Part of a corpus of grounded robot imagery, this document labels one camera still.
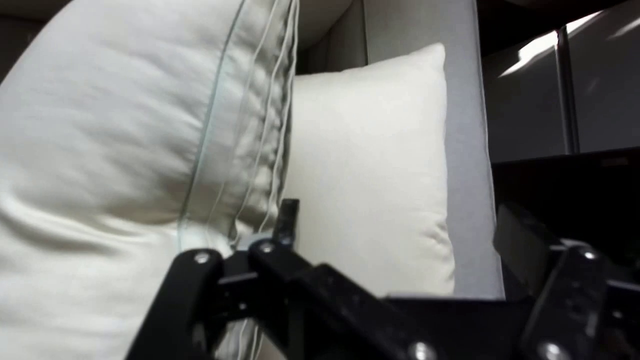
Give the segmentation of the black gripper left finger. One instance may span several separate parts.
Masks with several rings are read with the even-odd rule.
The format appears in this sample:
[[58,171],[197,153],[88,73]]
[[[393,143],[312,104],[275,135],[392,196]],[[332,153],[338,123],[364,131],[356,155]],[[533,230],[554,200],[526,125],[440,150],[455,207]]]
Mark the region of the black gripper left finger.
[[187,249],[167,274],[126,360],[211,360],[236,319],[251,319],[286,360],[438,360],[400,309],[291,249],[296,200],[270,236],[228,257]]

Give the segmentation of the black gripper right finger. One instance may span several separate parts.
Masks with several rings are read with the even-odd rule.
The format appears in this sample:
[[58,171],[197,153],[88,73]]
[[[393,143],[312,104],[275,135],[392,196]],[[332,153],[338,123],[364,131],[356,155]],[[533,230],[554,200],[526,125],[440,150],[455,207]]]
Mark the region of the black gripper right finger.
[[531,302],[524,360],[640,360],[640,281],[606,253],[554,236],[518,204],[497,207],[493,248]]

